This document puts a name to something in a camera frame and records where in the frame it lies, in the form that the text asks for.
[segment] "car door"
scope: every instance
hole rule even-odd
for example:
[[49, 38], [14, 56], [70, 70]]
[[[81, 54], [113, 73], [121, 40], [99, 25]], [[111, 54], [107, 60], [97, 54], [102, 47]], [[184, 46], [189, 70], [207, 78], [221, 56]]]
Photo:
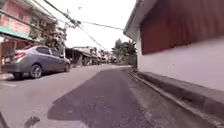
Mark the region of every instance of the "car door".
[[63, 70], [64, 69], [64, 58], [61, 58], [60, 52], [56, 50], [51, 50], [51, 53], [54, 57], [54, 64], [55, 64], [55, 69], [56, 70]]
[[38, 52], [38, 62], [41, 64], [44, 71], [52, 71], [54, 68], [52, 67], [53, 61], [50, 54], [49, 48], [46, 47], [37, 47]]

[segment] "narrow street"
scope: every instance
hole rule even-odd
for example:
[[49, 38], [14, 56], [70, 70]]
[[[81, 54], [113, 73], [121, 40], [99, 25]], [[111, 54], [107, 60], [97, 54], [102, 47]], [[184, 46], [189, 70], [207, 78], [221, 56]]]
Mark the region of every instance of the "narrow street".
[[0, 111], [10, 128], [211, 128], [118, 66], [74, 68], [40, 79], [0, 83]]

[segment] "gray car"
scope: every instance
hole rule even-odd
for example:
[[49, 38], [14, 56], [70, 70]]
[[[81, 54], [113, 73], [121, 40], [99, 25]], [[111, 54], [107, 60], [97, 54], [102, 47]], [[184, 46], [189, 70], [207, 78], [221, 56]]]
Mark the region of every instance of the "gray car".
[[58, 51], [45, 46], [32, 46], [17, 50], [4, 57], [3, 72], [12, 73], [16, 79], [29, 73], [32, 78], [40, 78], [44, 72], [66, 71], [70, 62]]

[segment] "road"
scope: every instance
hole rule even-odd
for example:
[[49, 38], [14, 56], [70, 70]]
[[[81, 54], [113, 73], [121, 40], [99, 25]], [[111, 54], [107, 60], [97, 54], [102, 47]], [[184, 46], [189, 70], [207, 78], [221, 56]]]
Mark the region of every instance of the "road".
[[72, 69], [0, 83], [0, 111], [10, 128], [211, 128], [113, 65]]

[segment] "car wheel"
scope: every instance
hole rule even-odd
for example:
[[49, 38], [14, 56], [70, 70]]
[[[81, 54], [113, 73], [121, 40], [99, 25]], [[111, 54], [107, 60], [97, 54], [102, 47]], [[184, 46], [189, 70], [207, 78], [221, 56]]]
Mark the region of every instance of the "car wheel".
[[70, 70], [70, 65], [69, 64], [66, 64], [66, 66], [65, 66], [65, 72], [69, 72], [69, 70]]
[[40, 65], [35, 64], [31, 67], [30, 76], [34, 79], [40, 78], [42, 76], [42, 68]]
[[23, 77], [23, 73], [13, 73], [12, 74], [15, 79], [21, 79]]

